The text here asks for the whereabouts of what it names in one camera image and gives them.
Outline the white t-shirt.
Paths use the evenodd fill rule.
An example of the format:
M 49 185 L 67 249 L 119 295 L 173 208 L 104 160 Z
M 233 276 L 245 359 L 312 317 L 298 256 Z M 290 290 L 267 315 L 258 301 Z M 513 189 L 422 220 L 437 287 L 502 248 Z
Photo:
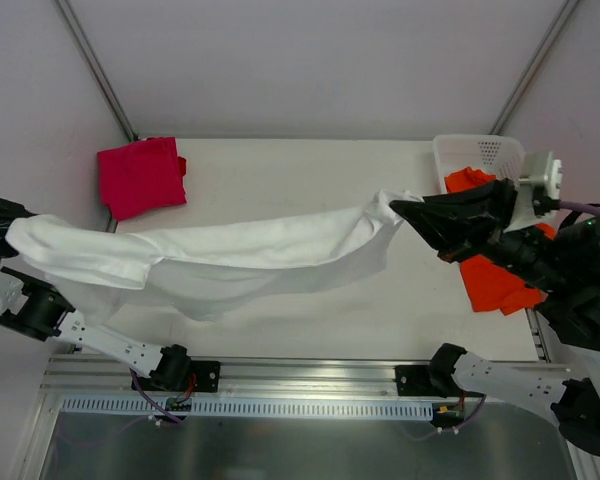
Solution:
M 403 222 L 393 201 L 422 199 L 381 190 L 363 207 L 121 234 L 36 215 L 14 220 L 6 241 L 91 325 L 125 305 L 209 321 L 257 298 L 328 291 L 381 272 Z

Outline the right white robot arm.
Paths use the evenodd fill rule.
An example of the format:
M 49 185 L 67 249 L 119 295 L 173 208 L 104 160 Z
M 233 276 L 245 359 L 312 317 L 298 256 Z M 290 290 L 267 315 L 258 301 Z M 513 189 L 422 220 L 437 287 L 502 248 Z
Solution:
M 575 379 L 545 377 L 447 343 L 428 363 L 429 387 L 443 397 L 510 403 L 600 457 L 600 204 L 565 202 L 556 186 L 506 179 L 390 206 L 441 260 L 484 257 L 537 289 L 541 301 L 528 313 L 537 355 L 578 371 Z

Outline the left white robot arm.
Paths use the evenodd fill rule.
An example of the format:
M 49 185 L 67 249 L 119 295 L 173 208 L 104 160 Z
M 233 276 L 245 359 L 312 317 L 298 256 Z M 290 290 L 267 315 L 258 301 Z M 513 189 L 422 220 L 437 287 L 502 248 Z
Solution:
M 193 387 L 192 360 L 185 347 L 161 347 L 104 326 L 89 326 L 51 284 L 1 265 L 18 255 L 6 241 L 8 228 L 14 220 L 31 215 L 23 205 L 0 198 L 0 326 L 42 342 L 52 338 L 96 350 L 127 365 L 158 389 Z

